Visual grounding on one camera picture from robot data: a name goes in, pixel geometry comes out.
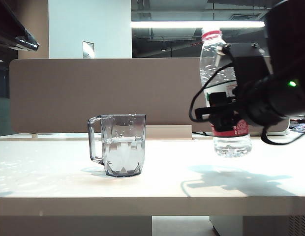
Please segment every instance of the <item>glass mug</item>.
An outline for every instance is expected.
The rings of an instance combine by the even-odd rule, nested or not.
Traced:
[[[100,121],[102,156],[96,154],[94,123]],[[88,120],[90,158],[108,176],[139,175],[145,160],[146,115],[100,115]]]

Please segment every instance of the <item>water in mug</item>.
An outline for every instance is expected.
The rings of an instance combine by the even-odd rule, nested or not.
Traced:
[[[141,172],[144,164],[144,142],[140,137],[113,137],[105,140],[105,163],[114,174]]]

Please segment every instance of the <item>fluorescent light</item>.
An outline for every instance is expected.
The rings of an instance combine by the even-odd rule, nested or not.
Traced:
[[[260,28],[263,21],[132,21],[132,28],[202,28],[206,25],[219,28]]]

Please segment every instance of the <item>bottle cap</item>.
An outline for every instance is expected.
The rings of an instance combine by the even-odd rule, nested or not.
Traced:
[[[218,27],[203,27],[202,28],[202,41],[212,38],[221,37],[222,33]]]

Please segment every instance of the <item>table surface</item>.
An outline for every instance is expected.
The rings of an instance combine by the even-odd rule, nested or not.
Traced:
[[[305,215],[305,135],[252,144],[229,159],[211,139],[146,140],[143,172],[114,178],[90,161],[87,140],[4,139],[0,216]]]

